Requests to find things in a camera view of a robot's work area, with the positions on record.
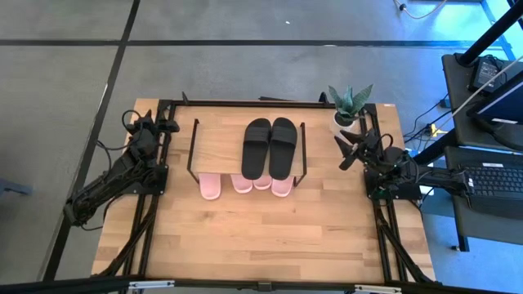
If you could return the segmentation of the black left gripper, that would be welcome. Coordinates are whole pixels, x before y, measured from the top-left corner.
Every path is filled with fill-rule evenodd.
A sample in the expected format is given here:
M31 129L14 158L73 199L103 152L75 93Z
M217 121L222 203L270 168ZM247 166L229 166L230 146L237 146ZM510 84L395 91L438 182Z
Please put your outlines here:
M176 121L161 120L158 124L158 130L173 133L179 132L180 127ZM157 127L154 125L151 109L143 117L140 117L140 120L136 120L132 124L129 132L132 134L130 149L140 154L152 154L157 149Z

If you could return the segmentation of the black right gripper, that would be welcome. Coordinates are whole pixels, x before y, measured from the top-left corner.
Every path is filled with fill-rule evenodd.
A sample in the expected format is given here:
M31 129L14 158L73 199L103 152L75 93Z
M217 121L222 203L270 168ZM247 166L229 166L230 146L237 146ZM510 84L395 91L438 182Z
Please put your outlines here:
M348 136L341 134L335 136L334 140L342 155L346 155L339 165L342 171L349 169L355 159L359 159L362 163L384 163L382 151L379 150L381 137L374 129L365 134L349 134Z

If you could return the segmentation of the black slide sandal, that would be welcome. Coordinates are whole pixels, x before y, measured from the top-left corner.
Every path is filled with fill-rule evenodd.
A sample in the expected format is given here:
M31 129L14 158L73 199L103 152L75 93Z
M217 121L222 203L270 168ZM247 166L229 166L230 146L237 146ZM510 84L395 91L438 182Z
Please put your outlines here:
M262 176L270 142L271 124L266 118L251 121L244 132L242 148L242 176L257 180Z
M286 180L291 172L297 146L297 128L287 118L277 118L271 128L269 175L275 180Z

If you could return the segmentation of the wooden shelf with black legs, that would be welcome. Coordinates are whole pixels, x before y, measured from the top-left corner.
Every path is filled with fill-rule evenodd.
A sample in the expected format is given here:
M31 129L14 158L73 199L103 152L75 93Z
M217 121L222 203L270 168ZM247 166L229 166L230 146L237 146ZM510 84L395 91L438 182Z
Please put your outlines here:
M186 169L195 182L200 173L240 174L245 126L193 123ZM290 176L297 187L307 174L306 125L297 128L297 147Z

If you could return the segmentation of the green plant in white pot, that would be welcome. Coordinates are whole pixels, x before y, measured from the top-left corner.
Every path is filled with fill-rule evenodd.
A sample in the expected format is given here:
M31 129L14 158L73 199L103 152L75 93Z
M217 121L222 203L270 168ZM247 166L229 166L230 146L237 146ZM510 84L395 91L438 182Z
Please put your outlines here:
M340 134L341 131L351 131L356 122L364 118L360 111L364 108L373 90L373 84L368 85L358 93L353 92L353 88L348 86L343 95L329 86L329 94L333 99L335 112L331 129L334 134Z

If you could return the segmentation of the short black pole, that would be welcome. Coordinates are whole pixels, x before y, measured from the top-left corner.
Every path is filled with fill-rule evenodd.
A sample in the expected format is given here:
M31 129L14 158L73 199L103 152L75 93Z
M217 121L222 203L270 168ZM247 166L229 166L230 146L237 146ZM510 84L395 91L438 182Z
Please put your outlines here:
M416 155L413 159L418 165L428 165L444 154L445 147L456 147L457 145L458 142L455 130L452 129L436 142L424 149L420 154Z

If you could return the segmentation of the black desk with monitor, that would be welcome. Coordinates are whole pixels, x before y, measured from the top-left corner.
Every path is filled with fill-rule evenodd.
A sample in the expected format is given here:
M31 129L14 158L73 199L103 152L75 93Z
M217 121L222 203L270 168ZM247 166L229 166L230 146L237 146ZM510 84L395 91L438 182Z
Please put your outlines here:
M470 82L473 68L462 67L453 54L443 55L441 60L451 108L456 109L472 94L467 86ZM499 144L489 134L483 132L477 127L472 118L467 116L467 110L471 108L471 104L480 99L481 96L475 96L467 103L465 108L453 117L458 145L514 152L513 149ZM522 125L505 125L499 133L507 136L517 144L523 143Z

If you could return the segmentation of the black desk with laptop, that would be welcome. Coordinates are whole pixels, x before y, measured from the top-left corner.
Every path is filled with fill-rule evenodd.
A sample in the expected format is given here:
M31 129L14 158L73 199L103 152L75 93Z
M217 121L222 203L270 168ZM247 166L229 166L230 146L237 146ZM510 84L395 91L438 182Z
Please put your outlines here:
M523 155L447 147L445 161L447 168L454 170L469 162L523 164ZM523 220L476 212L469 207L467 197L452 195L451 198L458 234L455 250L467 252L469 237L523 245Z

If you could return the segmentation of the black laptop keyboard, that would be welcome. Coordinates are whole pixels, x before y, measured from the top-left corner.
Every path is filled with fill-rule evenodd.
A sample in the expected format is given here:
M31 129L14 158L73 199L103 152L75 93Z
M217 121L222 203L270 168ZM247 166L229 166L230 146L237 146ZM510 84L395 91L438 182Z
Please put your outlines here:
M469 207L483 214L523 220L523 164L460 164L468 179Z

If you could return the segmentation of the black power adapter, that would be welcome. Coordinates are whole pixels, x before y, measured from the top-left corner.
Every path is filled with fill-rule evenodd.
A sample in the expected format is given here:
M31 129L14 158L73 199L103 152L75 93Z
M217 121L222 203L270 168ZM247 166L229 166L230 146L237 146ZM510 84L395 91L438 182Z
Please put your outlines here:
M484 93L491 93L497 87L496 78L493 81L490 81L491 78L496 76L501 71L501 65L497 59L492 56L483 56L475 63L472 78L469 83L469 88L471 91L477 91L479 88L485 87L482 89Z

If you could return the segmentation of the black monitor with stand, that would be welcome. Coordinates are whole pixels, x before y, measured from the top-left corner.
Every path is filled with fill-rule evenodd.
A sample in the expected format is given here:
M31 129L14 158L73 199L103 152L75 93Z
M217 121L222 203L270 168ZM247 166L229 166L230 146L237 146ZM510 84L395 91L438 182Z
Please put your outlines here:
M499 144L523 151L523 143L517 144L499 133L505 125L523 126L523 70L469 109L467 116Z

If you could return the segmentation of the long black pole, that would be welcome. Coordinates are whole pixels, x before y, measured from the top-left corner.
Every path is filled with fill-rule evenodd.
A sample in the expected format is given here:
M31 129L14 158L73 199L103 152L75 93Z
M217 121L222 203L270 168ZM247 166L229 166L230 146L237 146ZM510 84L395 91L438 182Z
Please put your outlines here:
M523 0L516 0L514 5L511 6L499 20L492 24L491 27L471 47L458 57L457 62L461 66L473 63L481 53L500 38L522 16Z

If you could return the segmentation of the black crossbar with silver brackets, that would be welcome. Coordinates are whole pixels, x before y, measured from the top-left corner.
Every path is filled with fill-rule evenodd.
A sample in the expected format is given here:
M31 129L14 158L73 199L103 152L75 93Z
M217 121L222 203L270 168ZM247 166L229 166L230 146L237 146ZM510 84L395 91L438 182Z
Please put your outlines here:
M512 294L465 287L451 287L440 283L412 283L390 281L376 283L299 283L253 282L200 279L146 279L140 275L96 276L67 280L0 285L0 294L105 294L123 290L149 290L174 287L234 288L273 292L277 290L344 291L373 294Z

